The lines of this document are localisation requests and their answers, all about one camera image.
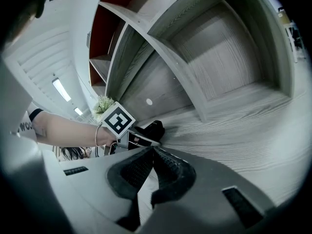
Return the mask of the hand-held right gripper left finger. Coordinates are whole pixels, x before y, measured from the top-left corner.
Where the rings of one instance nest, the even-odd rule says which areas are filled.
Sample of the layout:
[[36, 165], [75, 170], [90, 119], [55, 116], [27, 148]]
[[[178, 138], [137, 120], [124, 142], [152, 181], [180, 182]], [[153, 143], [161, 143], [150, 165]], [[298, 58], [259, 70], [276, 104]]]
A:
[[107, 172], [107, 181], [117, 197], [130, 201], [125, 215], [116, 224], [129, 231], [140, 226], [137, 194], [153, 168], [154, 149], [145, 147], [138, 153], [115, 163]]

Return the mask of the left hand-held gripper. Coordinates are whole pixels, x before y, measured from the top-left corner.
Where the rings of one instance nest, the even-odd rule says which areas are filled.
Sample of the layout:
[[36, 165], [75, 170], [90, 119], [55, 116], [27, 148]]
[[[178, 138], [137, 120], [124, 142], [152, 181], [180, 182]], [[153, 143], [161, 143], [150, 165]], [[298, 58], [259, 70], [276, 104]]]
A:
[[161, 146], [160, 142], [146, 137], [135, 128], [131, 128], [135, 121], [134, 117], [119, 102], [115, 102], [105, 111], [100, 123], [110, 130], [117, 139], [110, 147], [107, 155], [139, 147]]

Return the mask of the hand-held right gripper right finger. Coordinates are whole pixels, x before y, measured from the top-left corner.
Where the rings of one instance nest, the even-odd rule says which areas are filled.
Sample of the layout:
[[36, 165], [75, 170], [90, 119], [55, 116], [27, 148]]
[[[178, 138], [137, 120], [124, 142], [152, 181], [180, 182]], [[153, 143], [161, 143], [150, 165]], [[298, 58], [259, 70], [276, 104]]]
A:
[[180, 200], [196, 180], [193, 166], [158, 147], [154, 148], [153, 169], [157, 174], [159, 189], [152, 193], [152, 207]]

